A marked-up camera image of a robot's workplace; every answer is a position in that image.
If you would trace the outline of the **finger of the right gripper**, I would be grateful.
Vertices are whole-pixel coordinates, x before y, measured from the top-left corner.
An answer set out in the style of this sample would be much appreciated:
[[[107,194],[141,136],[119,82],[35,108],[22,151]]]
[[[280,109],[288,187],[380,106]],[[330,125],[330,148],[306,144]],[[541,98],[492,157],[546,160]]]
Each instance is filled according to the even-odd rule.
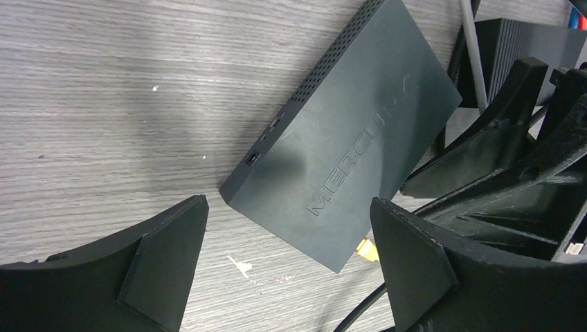
[[[547,71],[548,65],[535,57],[516,60],[479,118],[442,155],[415,170],[400,192],[417,199],[437,199],[512,166],[523,155]]]
[[[586,260],[586,70],[553,78],[554,98],[533,148],[421,207],[419,217],[519,255]]]

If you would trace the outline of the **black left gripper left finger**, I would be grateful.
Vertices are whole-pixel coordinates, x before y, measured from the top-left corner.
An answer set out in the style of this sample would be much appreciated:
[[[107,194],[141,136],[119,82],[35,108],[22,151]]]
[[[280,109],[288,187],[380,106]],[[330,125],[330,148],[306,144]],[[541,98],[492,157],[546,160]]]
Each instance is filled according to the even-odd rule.
[[[1,266],[2,331],[178,331],[206,231],[194,195],[44,261]]]

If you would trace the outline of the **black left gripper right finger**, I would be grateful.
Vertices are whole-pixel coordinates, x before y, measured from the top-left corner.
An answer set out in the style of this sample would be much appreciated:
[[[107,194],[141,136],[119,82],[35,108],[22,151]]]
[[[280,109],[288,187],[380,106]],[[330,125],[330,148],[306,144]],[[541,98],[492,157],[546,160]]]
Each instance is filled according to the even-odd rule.
[[[585,331],[586,264],[486,246],[375,198],[370,220],[398,331]]]

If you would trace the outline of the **black cable teal boot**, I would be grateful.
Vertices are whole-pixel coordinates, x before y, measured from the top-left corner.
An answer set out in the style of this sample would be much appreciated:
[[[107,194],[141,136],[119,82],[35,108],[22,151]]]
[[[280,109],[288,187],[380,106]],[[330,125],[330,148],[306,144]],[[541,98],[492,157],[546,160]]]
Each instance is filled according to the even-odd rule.
[[[334,332],[345,332],[360,318],[379,298],[387,292],[386,284],[382,283],[363,299],[334,329]]]

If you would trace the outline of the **small black TP-Link switch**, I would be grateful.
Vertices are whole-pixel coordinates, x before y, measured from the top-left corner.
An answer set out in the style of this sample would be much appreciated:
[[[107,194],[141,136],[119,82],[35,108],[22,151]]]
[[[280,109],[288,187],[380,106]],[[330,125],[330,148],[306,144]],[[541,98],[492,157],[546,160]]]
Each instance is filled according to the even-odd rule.
[[[505,82],[513,63],[534,57],[548,65],[536,104],[548,103],[554,93],[549,83],[554,68],[574,68],[586,42],[586,31],[499,18],[477,21],[480,61],[491,102]]]

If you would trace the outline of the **dark grey network switch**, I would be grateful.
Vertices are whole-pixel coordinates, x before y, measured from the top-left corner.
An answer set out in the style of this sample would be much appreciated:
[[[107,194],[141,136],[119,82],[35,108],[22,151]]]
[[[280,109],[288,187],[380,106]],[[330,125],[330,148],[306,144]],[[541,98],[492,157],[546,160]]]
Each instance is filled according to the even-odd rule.
[[[338,273],[461,103],[402,1],[365,1],[219,189]]]

